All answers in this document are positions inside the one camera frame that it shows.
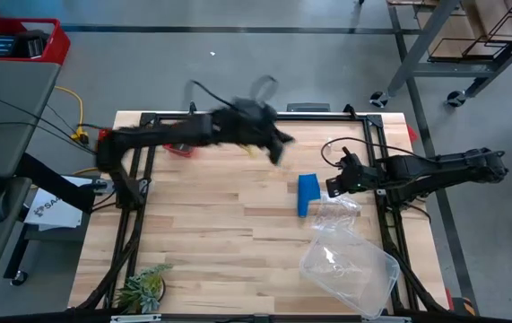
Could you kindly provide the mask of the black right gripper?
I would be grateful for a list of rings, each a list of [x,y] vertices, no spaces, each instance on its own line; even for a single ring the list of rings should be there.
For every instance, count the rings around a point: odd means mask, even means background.
[[[355,167],[341,169],[341,173],[325,181],[328,195],[331,198],[344,193],[360,193],[377,189],[377,169],[358,164]]]

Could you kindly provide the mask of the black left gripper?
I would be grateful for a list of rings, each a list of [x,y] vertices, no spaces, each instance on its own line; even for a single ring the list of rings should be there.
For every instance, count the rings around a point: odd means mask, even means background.
[[[278,165],[284,145],[295,138],[276,131],[277,113],[267,103],[250,99],[235,99],[230,107],[213,111],[213,140],[215,143],[255,145],[265,147],[269,161]]]

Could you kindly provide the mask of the clear plastic bag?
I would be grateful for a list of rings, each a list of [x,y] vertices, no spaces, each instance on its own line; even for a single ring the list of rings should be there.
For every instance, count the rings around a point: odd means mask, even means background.
[[[348,196],[330,197],[322,192],[320,199],[309,206],[309,227],[316,231],[351,231],[361,209]]]

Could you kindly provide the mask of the blue elastic bandage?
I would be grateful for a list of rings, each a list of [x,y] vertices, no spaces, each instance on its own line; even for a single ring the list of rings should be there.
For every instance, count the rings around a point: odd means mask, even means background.
[[[297,190],[298,217],[307,217],[309,203],[320,198],[321,192],[316,173],[299,175]]]

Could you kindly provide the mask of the clear plastic container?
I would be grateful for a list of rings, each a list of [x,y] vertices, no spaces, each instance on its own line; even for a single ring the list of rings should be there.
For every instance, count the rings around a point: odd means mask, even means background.
[[[380,317],[400,275],[395,258],[342,226],[317,231],[299,270],[366,319]]]

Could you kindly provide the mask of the grey metal cart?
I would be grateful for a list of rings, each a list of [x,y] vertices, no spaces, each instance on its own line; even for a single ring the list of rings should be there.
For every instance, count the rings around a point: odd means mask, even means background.
[[[404,50],[390,84],[369,98],[383,108],[410,78],[471,78],[465,90],[450,92],[446,104],[456,108],[484,90],[512,64],[512,0],[386,0],[399,47],[404,36],[417,39]],[[396,9],[410,6],[418,28],[401,27]]]

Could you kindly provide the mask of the orange black striped block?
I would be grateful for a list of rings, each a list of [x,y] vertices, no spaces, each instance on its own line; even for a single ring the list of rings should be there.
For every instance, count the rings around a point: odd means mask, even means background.
[[[452,311],[461,316],[476,316],[477,312],[470,299],[466,297],[453,297],[451,299]]]

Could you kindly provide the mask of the green succulent plant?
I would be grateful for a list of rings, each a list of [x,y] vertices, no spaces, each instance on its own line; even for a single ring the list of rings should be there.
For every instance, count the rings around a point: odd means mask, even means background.
[[[147,314],[157,311],[167,291],[163,274],[172,264],[159,264],[127,278],[116,292],[114,304],[124,313]]]

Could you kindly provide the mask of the white printed paper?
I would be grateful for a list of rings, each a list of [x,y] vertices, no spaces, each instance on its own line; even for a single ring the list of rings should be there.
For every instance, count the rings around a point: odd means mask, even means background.
[[[76,228],[82,223],[82,211],[42,188],[38,188],[24,222],[38,225],[41,231]]]

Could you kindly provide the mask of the black desk stand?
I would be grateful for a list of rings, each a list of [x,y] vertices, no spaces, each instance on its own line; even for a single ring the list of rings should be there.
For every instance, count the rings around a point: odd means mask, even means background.
[[[91,213],[95,199],[91,189],[77,187],[27,153],[22,155],[14,175],[30,179],[34,185],[60,197],[67,204],[84,213]]]

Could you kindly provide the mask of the plain black box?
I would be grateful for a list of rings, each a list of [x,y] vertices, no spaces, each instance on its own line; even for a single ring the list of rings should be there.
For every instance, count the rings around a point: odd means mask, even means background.
[[[15,55],[22,58],[38,58],[43,55],[49,35],[42,30],[20,32],[16,35]]]

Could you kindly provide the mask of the black desk leg with caster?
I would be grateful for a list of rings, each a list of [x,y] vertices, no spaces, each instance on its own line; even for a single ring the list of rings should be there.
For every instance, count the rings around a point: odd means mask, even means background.
[[[28,226],[24,224],[4,271],[3,278],[9,279],[10,285],[12,286],[23,285],[29,277],[25,271],[20,269],[21,262],[29,244],[29,241],[26,239],[27,230]]]

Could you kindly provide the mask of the black box with blue stripes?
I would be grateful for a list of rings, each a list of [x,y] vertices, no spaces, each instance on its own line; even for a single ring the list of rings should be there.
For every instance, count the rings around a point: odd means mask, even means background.
[[[0,57],[14,57],[17,42],[18,39],[14,35],[0,35]]]

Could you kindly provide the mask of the grey bracket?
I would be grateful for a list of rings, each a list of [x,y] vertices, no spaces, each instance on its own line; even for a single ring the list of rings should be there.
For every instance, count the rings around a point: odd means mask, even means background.
[[[289,103],[286,107],[287,112],[330,112],[329,103]]]

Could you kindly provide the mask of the silver metal bracket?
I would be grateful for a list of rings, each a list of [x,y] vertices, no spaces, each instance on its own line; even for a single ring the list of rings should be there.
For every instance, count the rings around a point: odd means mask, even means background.
[[[154,323],[161,321],[161,314],[134,314],[112,316],[109,323]]]
[[[408,317],[380,316],[376,319],[363,318],[361,323],[412,323],[412,319]]]

